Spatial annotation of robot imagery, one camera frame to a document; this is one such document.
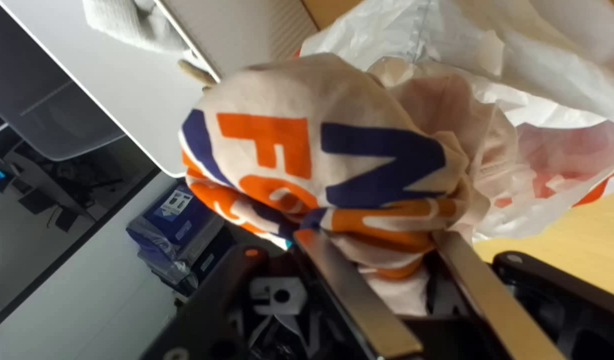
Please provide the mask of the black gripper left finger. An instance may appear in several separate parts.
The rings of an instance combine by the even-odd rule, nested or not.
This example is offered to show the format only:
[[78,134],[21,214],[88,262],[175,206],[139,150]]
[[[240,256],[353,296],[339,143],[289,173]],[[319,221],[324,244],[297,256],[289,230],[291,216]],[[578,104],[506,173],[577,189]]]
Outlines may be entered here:
[[300,230],[289,252],[263,243],[228,250],[143,360],[413,360],[422,353],[333,241]]

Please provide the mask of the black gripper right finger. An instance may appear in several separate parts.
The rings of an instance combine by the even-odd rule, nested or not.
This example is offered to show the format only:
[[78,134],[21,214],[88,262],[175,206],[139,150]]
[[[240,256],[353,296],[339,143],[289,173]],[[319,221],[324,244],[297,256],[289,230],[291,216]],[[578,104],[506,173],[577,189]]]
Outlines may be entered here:
[[614,360],[614,294],[525,252],[435,243],[432,358]]

